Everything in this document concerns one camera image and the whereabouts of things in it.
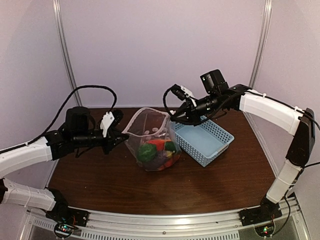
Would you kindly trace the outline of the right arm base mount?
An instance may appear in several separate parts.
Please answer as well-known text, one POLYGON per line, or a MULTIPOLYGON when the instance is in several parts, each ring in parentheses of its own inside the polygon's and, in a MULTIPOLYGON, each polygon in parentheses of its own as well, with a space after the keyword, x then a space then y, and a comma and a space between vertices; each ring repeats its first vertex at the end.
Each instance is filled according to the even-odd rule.
POLYGON ((242 226, 254 225, 254 230, 259 237, 271 237, 275 232, 274 219, 282 216, 279 203, 273 203, 264 197, 260 205, 245 208, 239 212, 242 226))

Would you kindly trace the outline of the clear zip top bag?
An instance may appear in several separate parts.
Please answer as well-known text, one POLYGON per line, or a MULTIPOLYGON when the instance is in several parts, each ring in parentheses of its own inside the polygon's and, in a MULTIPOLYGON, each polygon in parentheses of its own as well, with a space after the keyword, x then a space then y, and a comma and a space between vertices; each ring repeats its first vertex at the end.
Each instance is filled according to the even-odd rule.
POLYGON ((125 144, 138 166, 157 172, 174 165, 181 156, 173 123, 168 113, 150 107, 140 108, 122 131, 125 144))

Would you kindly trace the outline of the purple toy eggplant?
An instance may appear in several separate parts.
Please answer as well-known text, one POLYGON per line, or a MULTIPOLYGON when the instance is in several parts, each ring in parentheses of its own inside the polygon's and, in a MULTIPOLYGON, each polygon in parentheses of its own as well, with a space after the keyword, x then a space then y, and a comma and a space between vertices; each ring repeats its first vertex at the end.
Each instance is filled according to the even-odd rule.
POLYGON ((158 171, 158 168, 160 168, 163 164, 165 163, 165 160, 162 158, 155 158, 151 161, 148 162, 143 162, 142 163, 142 167, 146 170, 146 171, 158 171))

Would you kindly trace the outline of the orange red toy pepper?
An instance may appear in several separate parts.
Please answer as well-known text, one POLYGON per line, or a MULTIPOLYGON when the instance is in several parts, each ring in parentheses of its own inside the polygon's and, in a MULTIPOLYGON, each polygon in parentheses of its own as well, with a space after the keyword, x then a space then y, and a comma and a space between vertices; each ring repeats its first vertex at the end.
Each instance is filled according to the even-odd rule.
POLYGON ((148 144, 155 145, 157 151, 163 151, 165 147, 165 139, 151 139, 147 141, 148 144))

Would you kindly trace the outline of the light blue plastic basket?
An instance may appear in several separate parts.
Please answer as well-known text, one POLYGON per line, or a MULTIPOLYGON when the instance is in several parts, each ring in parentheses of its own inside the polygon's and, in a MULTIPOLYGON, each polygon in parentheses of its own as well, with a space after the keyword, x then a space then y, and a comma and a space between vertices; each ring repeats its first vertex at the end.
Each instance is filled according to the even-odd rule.
POLYGON ((201 125, 173 124, 179 146, 202 167, 219 157, 235 137, 212 120, 201 125))

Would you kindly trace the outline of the green toy avocado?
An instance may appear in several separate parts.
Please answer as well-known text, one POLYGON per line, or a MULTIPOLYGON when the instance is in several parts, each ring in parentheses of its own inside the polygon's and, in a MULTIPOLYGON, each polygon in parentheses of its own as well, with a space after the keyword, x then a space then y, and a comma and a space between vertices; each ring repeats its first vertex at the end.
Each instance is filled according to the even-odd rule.
POLYGON ((170 152, 176 152, 177 148, 176 148, 176 145, 173 141, 166 141, 164 143, 164 150, 170 151, 170 152))

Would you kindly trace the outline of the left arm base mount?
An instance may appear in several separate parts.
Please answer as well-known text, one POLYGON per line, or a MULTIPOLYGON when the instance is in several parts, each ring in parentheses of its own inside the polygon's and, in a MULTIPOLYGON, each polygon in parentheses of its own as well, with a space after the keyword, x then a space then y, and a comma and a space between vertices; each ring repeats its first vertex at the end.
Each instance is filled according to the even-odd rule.
POLYGON ((53 233, 58 239, 70 237, 79 227, 86 227, 89 212, 69 207, 65 199, 56 201, 52 210, 45 210, 45 216, 56 222, 53 233))

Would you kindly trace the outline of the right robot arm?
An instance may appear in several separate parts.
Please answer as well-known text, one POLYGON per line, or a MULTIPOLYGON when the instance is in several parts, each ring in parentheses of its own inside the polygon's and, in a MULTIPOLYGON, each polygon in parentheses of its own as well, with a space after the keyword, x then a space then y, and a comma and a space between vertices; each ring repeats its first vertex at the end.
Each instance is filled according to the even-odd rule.
POLYGON ((291 106, 244 84, 229 86, 218 69, 201 75, 200 80, 207 93, 202 98, 196 98, 183 85, 174 84, 166 90, 182 101, 175 112, 165 108, 173 122, 199 126, 219 111, 235 110, 265 120, 292 136, 283 167, 256 210, 258 219, 266 221, 308 166, 316 141, 315 129, 319 127, 314 111, 291 106))

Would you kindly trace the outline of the green toy cucumber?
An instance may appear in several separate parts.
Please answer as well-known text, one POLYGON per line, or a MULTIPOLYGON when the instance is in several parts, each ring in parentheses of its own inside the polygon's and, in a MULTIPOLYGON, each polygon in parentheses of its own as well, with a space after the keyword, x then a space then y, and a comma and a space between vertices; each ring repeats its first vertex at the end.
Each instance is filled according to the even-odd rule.
POLYGON ((137 151, 137 160, 145 163, 151 161, 157 154, 157 147, 152 143, 144 143, 139 146, 137 151))

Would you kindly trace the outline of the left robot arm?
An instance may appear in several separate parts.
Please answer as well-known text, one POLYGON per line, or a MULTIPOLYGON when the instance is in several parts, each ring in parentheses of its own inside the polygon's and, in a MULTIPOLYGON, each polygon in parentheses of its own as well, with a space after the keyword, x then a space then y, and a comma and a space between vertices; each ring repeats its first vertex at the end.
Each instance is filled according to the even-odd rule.
POLYGON ((121 110, 106 112, 96 122, 86 107, 66 111, 65 122, 57 130, 48 131, 30 143, 16 145, 0 152, 0 202, 52 212, 61 222, 72 218, 72 211, 63 195, 54 189, 37 189, 6 178, 12 172, 34 164, 59 160, 69 154, 81 155, 100 147, 109 154, 129 137, 117 129, 124 114, 121 110))

